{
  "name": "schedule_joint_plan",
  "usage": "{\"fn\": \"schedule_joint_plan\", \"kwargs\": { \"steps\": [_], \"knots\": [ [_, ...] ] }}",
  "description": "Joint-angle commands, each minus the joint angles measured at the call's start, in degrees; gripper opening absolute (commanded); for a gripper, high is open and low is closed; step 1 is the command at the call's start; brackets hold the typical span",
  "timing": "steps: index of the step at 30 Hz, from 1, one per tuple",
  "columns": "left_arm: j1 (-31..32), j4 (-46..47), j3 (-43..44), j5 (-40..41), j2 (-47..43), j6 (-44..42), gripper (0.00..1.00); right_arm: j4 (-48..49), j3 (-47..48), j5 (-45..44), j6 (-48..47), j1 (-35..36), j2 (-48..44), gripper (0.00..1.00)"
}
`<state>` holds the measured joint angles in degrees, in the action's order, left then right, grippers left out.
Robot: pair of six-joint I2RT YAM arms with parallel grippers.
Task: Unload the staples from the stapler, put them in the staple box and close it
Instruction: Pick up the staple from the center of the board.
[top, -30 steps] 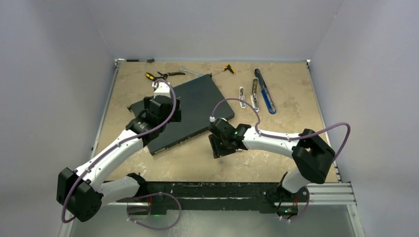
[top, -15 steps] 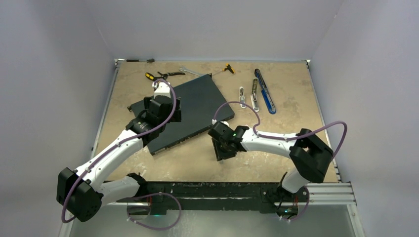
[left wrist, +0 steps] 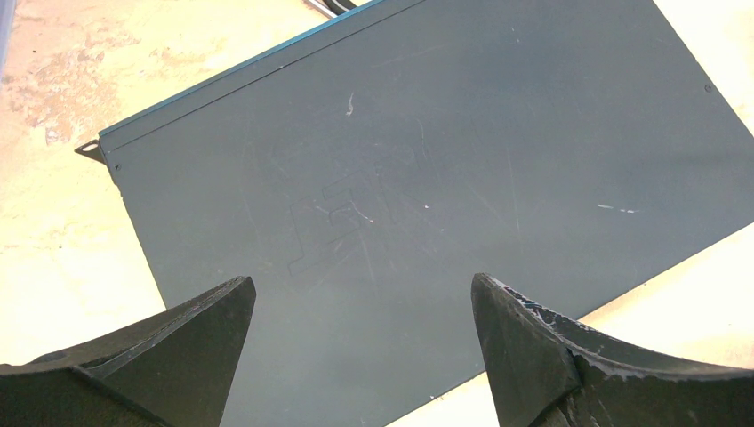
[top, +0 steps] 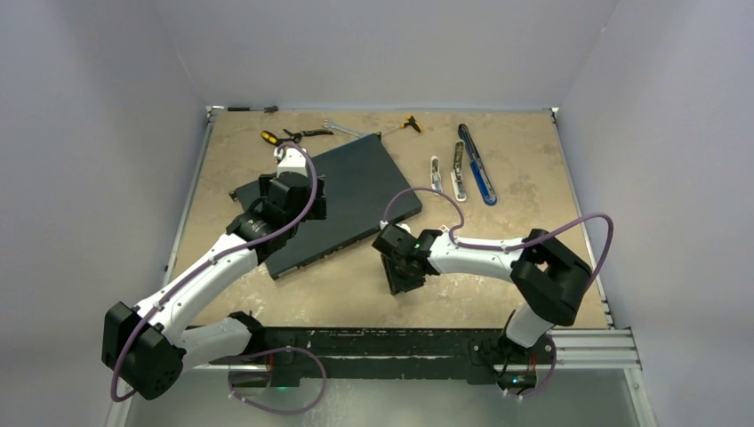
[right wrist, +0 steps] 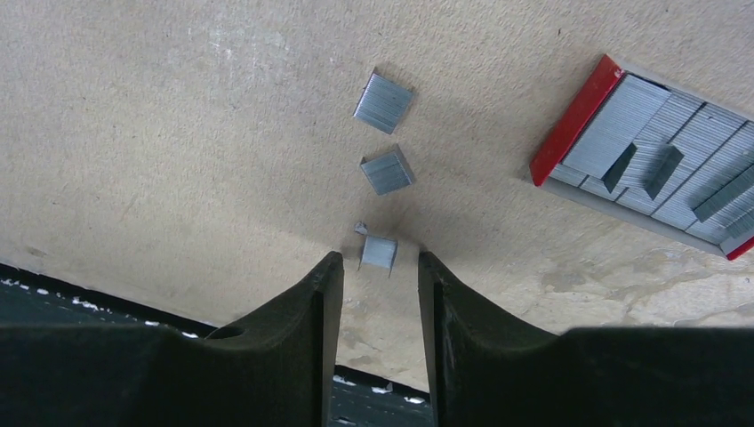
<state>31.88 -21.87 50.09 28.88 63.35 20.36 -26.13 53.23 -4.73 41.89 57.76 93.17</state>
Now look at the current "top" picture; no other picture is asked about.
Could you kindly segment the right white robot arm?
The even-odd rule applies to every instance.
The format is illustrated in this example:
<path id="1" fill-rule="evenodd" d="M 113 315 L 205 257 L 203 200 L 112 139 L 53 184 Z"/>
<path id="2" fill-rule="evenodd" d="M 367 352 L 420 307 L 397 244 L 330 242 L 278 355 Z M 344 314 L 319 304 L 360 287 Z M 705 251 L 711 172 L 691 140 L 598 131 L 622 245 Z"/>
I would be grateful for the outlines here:
<path id="1" fill-rule="evenodd" d="M 386 225 L 373 248 L 381 255 L 391 293 L 410 292 L 428 275 L 470 274 L 510 282 L 524 299 L 499 339 L 502 356 L 519 362 L 554 326 L 574 323 L 592 281 L 592 268 L 546 230 L 525 238 L 452 238 L 448 231 L 423 230 L 417 237 Z"/>

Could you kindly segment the blue stapler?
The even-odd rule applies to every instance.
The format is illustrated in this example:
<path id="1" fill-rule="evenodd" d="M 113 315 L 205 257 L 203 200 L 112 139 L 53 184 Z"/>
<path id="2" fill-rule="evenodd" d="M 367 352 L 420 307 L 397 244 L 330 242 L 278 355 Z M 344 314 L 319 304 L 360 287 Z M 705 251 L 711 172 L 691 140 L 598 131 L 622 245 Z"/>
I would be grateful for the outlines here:
<path id="1" fill-rule="evenodd" d="M 486 205 L 495 205 L 497 203 L 497 195 L 494 191 L 493 185 L 486 173 L 483 161 L 477 149 L 475 142 L 470 134 L 470 130 L 466 124 L 459 124 L 458 134 L 464 142 L 465 148 L 469 155 L 469 165 L 471 172 L 473 173 L 476 184 L 479 188 L 480 194 Z"/>

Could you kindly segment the white stapler part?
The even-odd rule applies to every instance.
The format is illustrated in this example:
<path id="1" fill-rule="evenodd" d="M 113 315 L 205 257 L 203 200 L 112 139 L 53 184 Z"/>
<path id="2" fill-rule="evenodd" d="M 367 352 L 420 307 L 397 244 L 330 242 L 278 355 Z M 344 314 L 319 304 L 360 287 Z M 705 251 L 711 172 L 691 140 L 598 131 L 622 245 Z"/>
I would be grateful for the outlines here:
<path id="1" fill-rule="evenodd" d="M 439 171 L 439 158 L 437 156 L 430 158 L 430 186 L 437 192 L 443 192 L 442 177 Z"/>

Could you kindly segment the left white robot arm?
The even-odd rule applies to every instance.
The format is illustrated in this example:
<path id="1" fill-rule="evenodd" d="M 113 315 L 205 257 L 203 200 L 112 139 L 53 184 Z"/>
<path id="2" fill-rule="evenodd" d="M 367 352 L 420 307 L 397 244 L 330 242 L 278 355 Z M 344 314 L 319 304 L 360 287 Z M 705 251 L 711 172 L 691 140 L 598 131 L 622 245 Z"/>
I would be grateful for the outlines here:
<path id="1" fill-rule="evenodd" d="M 184 371 L 224 357 L 252 364 L 265 340 L 253 317 L 231 313 L 209 326 L 190 321 L 242 276 L 284 248 L 301 223 L 326 217 L 325 177 L 305 171 L 263 174 L 260 195 L 210 249 L 168 285 L 134 305 L 105 314 L 101 360 L 110 368 L 110 398 L 156 399 Z"/>

